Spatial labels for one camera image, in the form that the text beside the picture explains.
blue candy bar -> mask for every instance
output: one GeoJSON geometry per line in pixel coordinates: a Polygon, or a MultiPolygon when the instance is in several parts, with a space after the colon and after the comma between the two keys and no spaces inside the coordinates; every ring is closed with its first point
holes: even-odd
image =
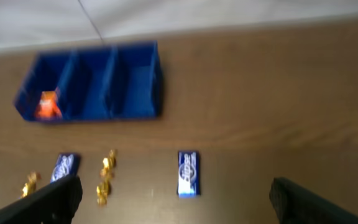
{"type": "Polygon", "coordinates": [[[200,159],[197,151],[178,152],[179,197],[195,197],[200,194],[200,159]]]}
{"type": "Polygon", "coordinates": [[[50,182],[54,182],[66,175],[77,175],[80,166],[80,155],[73,153],[59,154],[50,182]]]}

wooden table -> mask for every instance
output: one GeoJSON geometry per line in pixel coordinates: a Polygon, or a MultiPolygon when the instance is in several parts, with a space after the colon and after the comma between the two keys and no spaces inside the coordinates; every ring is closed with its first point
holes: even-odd
{"type": "Polygon", "coordinates": [[[79,152],[73,223],[277,223],[284,176],[358,215],[358,19],[159,40],[155,121],[42,125],[12,106],[35,52],[0,55],[0,208],[26,175],[48,184],[59,152],[79,152]],[[96,204],[101,160],[117,149],[113,194],[96,204]],[[201,153],[202,196],[179,199],[177,151],[201,153]]]}

black object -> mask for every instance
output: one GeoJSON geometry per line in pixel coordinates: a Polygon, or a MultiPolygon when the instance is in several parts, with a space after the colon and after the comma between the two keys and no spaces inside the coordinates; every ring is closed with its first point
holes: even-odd
{"type": "Polygon", "coordinates": [[[357,216],[283,177],[274,178],[269,198],[281,224],[358,224],[357,216]]]}
{"type": "Polygon", "coordinates": [[[69,224],[81,199],[80,178],[68,175],[0,209],[0,224],[69,224]]]}

empty compartment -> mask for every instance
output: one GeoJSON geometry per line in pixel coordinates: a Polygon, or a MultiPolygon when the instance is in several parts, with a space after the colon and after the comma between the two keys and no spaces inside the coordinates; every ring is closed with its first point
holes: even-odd
{"type": "Polygon", "coordinates": [[[113,118],[148,118],[157,115],[152,99],[157,43],[119,46],[107,94],[113,118]]]}
{"type": "Polygon", "coordinates": [[[108,119],[102,89],[112,72],[112,48],[78,51],[59,81],[58,105],[64,119],[108,119]]]}
{"type": "Polygon", "coordinates": [[[56,89],[70,54],[71,52],[46,53],[35,60],[14,103],[25,120],[38,119],[34,113],[39,104],[41,92],[56,89]]]}

blue plastic container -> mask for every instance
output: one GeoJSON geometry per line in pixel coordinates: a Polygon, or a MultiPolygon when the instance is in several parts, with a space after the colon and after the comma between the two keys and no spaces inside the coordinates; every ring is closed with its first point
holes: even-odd
{"type": "Polygon", "coordinates": [[[157,42],[41,53],[14,102],[27,121],[154,118],[161,110],[157,42]],[[41,92],[57,90],[62,118],[35,116],[41,92]]]}

